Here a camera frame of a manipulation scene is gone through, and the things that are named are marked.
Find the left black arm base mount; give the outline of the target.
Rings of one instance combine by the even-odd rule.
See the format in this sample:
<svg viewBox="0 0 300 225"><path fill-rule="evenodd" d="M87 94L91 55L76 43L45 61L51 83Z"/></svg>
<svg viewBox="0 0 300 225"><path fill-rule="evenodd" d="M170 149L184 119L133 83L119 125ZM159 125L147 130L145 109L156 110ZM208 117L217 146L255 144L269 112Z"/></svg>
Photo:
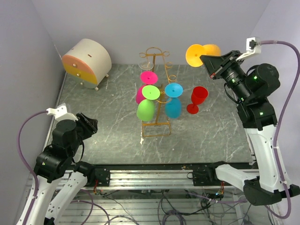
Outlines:
<svg viewBox="0 0 300 225"><path fill-rule="evenodd" d="M108 187L110 184L111 173L109 169L97 167L92 170L90 184L97 187Z"/></svg>

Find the green plastic wine glass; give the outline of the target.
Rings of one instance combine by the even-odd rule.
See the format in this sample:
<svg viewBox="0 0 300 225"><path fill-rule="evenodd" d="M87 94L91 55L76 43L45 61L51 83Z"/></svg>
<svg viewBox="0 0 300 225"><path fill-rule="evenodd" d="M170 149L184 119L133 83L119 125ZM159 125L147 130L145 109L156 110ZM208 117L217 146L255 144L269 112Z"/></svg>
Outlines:
<svg viewBox="0 0 300 225"><path fill-rule="evenodd" d="M160 97L160 90L154 85L144 85L139 94L141 97L138 101L136 115L141 121L150 121L154 117L154 101Z"/></svg>

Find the clear wine glass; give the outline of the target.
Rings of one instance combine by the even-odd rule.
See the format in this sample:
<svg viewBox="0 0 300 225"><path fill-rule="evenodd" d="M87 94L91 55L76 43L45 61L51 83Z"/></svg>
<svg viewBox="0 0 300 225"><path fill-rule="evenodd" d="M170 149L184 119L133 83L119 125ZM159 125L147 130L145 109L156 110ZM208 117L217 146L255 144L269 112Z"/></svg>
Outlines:
<svg viewBox="0 0 300 225"><path fill-rule="evenodd" d="M138 64L138 66L142 70L152 70L154 67L154 64L149 61L142 61Z"/></svg>

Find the red plastic wine glass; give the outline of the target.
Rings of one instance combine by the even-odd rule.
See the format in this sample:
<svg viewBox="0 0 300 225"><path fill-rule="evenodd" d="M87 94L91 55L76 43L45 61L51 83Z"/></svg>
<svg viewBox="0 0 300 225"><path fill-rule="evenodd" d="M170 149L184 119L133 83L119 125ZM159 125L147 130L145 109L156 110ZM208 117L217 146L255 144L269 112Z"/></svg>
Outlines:
<svg viewBox="0 0 300 225"><path fill-rule="evenodd" d="M197 86L193 89L191 95L192 103L187 105L187 112L190 114L197 114L199 112L199 105L202 104L208 97L209 92L205 87Z"/></svg>

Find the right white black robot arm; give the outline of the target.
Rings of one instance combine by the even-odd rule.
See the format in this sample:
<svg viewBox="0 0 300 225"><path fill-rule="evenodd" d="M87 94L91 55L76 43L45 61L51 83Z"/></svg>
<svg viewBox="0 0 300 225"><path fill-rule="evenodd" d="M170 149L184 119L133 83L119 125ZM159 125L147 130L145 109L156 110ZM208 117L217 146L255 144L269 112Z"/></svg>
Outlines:
<svg viewBox="0 0 300 225"><path fill-rule="evenodd" d="M259 175L249 175L229 163L213 163L207 173L211 185L227 182L243 191L255 206L271 205L299 195L300 188L284 175L284 166L275 150L275 131L279 127L276 113L267 97L280 86L277 69L268 63L252 66L247 72L240 67L239 51L223 56L201 55L199 58L212 79L223 79L237 97L237 111L252 145Z"/></svg>

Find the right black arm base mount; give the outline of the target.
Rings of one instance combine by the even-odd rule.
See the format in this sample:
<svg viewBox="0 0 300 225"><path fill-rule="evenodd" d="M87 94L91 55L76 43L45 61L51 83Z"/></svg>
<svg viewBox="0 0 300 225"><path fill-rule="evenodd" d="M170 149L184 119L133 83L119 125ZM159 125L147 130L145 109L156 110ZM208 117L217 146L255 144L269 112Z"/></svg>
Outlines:
<svg viewBox="0 0 300 225"><path fill-rule="evenodd" d="M233 165L225 161L219 161L215 163L198 163L198 164L186 164L185 169L192 170L187 173L187 178L192 180L194 187L199 186L219 186L221 180L217 178L216 168L221 165Z"/></svg>

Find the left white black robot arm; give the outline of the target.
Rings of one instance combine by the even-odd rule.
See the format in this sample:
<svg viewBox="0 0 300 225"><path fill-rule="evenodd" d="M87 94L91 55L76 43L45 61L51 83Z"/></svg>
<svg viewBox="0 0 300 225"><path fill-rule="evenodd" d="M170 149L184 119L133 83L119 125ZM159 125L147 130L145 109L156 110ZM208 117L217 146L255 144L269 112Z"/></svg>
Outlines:
<svg viewBox="0 0 300 225"><path fill-rule="evenodd" d="M36 159L30 173L33 175L29 198L17 221L19 225L55 225L63 211L84 186L91 186L96 179L95 167L80 161L60 192L53 196L67 168L84 140L98 131L98 120L83 113L69 114L59 121L52 131L52 142Z"/></svg>

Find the white semicircular drawer cabinet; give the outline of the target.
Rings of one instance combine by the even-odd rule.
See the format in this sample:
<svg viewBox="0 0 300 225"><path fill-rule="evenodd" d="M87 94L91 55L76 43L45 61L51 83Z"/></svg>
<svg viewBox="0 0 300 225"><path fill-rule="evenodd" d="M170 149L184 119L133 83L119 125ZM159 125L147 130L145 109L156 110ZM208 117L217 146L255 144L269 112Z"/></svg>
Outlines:
<svg viewBox="0 0 300 225"><path fill-rule="evenodd" d="M98 90L112 68L108 51L98 42L84 38L62 56L62 64L68 75L81 86Z"/></svg>

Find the blue plastic wine glass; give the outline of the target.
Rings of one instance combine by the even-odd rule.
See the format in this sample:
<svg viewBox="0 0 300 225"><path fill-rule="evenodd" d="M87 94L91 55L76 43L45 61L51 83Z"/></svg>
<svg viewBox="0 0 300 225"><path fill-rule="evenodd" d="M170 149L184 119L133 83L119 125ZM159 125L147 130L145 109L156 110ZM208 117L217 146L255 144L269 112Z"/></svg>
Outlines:
<svg viewBox="0 0 300 225"><path fill-rule="evenodd" d="M165 104L165 113L171 119L177 119L181 115L181 101L179 97L183 94L183 87L178 83L170 83L165 87L165 94L168 97Z"/></svg>

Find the aluminium rail frame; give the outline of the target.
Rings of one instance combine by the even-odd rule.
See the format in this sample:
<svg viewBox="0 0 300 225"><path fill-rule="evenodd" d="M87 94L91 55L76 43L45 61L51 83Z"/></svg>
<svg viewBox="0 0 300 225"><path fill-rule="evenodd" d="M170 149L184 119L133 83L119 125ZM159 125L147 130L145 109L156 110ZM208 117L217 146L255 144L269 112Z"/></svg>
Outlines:
<svg viewBox="0 0 300 225"><path fill-rule="evenodd" d="M194 187L192 180L187 178L188 172L192 172L192 170L185 169L185 166L180 169L170 169L169 165L159 165L158 169L152 168L151 170L141 168L136 170L109 170L111 173L110 184L108 187L100 187L102 189L178 189ZM262 180L262 174L258 170L239 170L229 164L218 166L216 175L222 181L220 186L228 184L241 191L245 191L247 183ZM90 183L84 187L98 188Z"/></svg>

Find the orange plastic wine glass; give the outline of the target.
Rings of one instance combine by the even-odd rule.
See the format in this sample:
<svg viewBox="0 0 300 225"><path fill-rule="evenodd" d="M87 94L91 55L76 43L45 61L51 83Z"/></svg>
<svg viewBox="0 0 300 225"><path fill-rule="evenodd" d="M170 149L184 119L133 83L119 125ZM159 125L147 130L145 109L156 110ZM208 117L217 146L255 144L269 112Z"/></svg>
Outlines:
<svg viewBox="0 0 300 225"><path fill-rule="evenodd" d="M200 67L203 65L202 60L200 57L202 55L209 55L209 56L220 56L221 49L215 44L207 44L207 45L200 45L194 44L191 45L186 51L186 61L188 65L192 67Z"/></svg>

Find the pink plastic wine glass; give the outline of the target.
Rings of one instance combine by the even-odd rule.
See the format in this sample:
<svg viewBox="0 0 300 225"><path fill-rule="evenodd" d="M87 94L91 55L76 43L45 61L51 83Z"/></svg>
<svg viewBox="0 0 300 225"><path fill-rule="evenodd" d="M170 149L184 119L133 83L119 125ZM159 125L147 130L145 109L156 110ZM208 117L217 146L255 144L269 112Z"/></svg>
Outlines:
<svg viewBox="0 0 300 225"><path fill-rule="evenodd" d="M138 91L136 93L135 101L137 104L140 104L140 102L142 102L145 99L145 97L142 94L142 89L146 85L155 84L158 81L158 76L152 71L144 71L141 73L140 79L141 79L143 85L138 89Z"/></svg>

